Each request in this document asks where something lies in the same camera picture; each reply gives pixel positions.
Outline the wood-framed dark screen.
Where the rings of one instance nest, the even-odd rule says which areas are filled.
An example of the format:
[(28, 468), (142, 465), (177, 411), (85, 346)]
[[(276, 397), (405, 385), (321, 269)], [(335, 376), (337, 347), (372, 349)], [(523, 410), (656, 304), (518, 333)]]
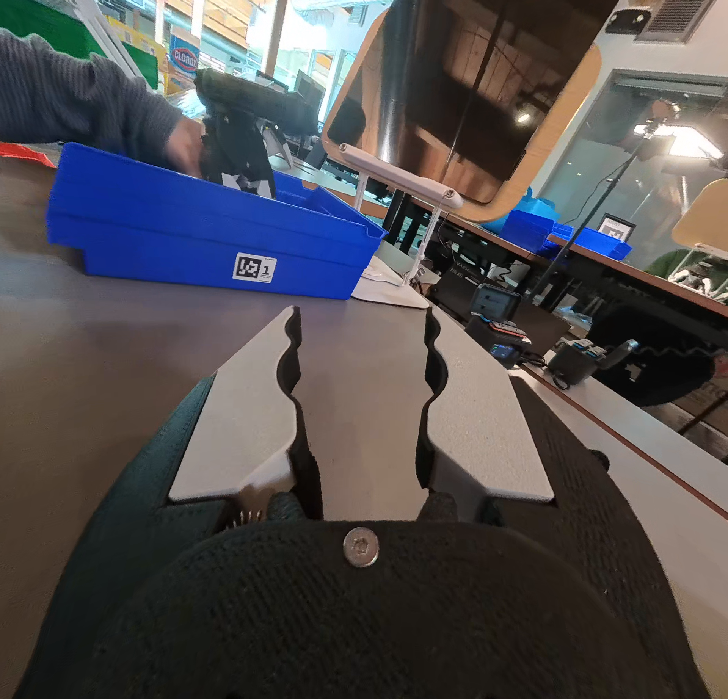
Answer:
[(327, 117), (327, 155), (437, 182), (469, 221), (507, 215), (596, 85), (619, 1), (393, 0)]

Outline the black tripod stand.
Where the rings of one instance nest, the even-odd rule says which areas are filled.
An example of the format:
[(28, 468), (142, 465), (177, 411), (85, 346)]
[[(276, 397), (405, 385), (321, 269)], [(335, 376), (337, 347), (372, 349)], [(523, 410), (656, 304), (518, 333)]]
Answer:
[(624, 173), (630, 167), (632, 162), (634, 162), (635, 159), (638, 157), (638, 153), (640, 152), (641, 148), (645, 145), (645, 143), (647, 143), (653, 137), (654, 131), (657, 129), (659, 124), (660, 124), (659, 122), (657, 122), (657, 124), (655, 124), (655, 121), (649, 121), (646, 124), (645, 131), (642, 134), (642, 137), (639, 140), (639, 143), (635, 146), (634, 150), (630, 154), (629, 158), (623, 164), (621, 164), (618, 167), (618, 169), (615, 170), (614, 175), (609, 178), (609, 180), (607, 181), (608, 185), (605, 188), (605, 191), (598, 198), (598, 200), (596, 201), (594, 206), (591, 208), (591, 210), (588, 212), (588, 214), (585, 216), (584, 220), (581, 222), (581, 224), (578, 226), (578, 228), (572, 233), (571, 237), (566, 241), (566, 243), (563, 246), (560, 247), (559, 252), (555, 256), (555, 258), (551, 261), (551, 264), (544, 271), (544, 273), (542, 274), (540, 279), (536, 282), (536, 284), (530, 291), (529, 295), (526, 297), (526, 302), (529, 302), (530, 304), (532, 304), (534, 299), (536, 298), (536, 296), (539, 296), (540, 294), (542, 294), (543, 291), (546, 289), (547, 285), (549, 285), (549, 283), (552, 280), (552, 277), (559, 270), (561, 262), (566, 258), (571, 247), (577, 242), (582, 231), (587, 228), (587, 224), (596, 215), (598, 209), (603, 205), (603, 203), (606, 201), (606, 199), (609, 197), (609, 195), (612, 194), (612, 192), (614, 191), (616, 186), (619, 184)]

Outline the black framed tag sign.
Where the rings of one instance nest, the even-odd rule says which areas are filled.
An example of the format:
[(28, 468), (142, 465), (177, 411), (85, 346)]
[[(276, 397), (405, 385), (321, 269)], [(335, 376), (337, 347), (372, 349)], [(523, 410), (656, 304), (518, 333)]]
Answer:
[(614, 214), (605, 213), (596, 229), (602, 235), (627, 243), (636, 228), (632, 221), (620, 218)]

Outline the green board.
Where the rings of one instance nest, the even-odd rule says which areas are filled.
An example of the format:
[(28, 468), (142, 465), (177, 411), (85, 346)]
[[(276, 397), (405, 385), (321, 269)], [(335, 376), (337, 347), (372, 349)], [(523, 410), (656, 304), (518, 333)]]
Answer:
[[(140, 69), (146, 84), (156, 91), (157, 58), (144, 50), (133, 48), (130, 44), (131, 38), (119, 36), (117, 29), (109, 21), (108, 23)], [(106, 57), (65, 0), (56, 0), (51, 5), (37, 0), (1, 0), (1, 27), (19, 38), (36, 35), (55, 51), (75, 58), (87, 59), (93, 54)]]

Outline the black ceiling device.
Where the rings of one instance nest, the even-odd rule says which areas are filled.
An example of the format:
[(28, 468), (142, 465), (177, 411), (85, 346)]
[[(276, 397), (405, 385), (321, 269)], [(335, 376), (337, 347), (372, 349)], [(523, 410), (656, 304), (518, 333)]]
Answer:
[(651, 20), (650, 9), (626, 8), (614, 11), (606, 21), (605, 34), (637, 36)]

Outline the black charger with batteries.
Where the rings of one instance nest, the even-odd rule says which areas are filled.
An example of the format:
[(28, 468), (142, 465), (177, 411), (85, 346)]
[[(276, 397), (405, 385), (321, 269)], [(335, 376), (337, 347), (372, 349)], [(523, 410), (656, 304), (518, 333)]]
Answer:
[(561, 342), (545, 368), (553, 382), (562, 390), (579, 385), (597, 371), (608, 370), (620, 364), (637, 350), (636, 340), (627, 340), (612, 350), (595, 345), (588, 339)]

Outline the white jointed arm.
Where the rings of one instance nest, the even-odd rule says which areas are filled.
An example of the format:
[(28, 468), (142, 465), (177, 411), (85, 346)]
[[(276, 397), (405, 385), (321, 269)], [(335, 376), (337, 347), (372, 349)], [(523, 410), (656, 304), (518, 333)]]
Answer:
[(65, 0), (75, 17), (81, 21), (93, 36), (104, 55), (114, 61), (129, 79), (146, 81), (130, 54), (123, 47), (95, 0)]

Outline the ceiling air vent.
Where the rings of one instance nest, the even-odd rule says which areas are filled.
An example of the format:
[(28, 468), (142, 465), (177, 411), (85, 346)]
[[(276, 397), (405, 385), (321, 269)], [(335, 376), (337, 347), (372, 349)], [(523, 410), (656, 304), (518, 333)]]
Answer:
[(636, 42), (686, 44), (716, 0), (660, 0)]

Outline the cardboard box with blue label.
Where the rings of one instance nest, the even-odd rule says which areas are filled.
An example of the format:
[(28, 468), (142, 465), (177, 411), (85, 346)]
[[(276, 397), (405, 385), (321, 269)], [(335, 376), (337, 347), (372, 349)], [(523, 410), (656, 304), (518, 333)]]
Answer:
[(173, 25), (169, 31), (167, 97), (195, 88), (199, 65), (200, 39), (190, 31)]

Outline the person's left hand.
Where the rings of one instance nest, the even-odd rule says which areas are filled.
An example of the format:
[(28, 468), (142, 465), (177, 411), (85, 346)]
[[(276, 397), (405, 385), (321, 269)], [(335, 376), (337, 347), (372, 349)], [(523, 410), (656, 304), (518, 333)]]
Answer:
[(196, 120), (182, 116), (165, 145), (165, 158), (172, 170), (180, 174), (202, 179), (205, 126)]

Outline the person's left forearm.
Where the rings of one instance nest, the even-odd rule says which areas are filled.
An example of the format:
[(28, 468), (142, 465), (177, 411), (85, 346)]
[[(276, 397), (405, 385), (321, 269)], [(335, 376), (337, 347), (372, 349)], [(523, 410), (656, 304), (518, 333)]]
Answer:
[(74, 142), (172, 170), (165, 145), (184, 115), (114, 61), (2, 30), (1, 68), (2, 142)]

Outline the pale chair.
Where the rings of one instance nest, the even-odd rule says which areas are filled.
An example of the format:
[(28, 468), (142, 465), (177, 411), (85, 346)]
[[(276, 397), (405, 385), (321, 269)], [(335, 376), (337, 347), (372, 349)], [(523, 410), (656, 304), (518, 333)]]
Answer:
[(727, 179), (717, 179), (697, 195), (671, 232), (673, 242), (687, 249), (727, 253)]

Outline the blue plastic bin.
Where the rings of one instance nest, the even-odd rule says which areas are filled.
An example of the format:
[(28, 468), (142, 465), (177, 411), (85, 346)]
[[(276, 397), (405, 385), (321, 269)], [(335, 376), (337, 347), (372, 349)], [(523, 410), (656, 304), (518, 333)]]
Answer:
[(274, 200), (66, 144), (50, 243), (86, 273), (347, 300), (385, 230), (323, 187), (274, 172)]

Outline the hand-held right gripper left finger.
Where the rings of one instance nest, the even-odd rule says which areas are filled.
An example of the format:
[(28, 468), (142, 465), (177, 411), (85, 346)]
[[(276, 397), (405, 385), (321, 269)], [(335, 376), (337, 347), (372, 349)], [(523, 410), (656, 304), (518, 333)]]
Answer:
[(289, 306), (216, 371), (169, 490), (173, 503), (322, 504), (320, 471), (293, 390), (301, 312)]

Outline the red plastic bin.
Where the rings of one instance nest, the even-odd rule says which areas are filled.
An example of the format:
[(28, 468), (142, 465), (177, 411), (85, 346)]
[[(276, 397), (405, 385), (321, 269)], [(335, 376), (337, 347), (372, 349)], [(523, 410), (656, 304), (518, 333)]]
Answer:
[(45, 153), (18, 143), (1, 142), (1, 158), (29, 161), (53, 169), (58, 167)]

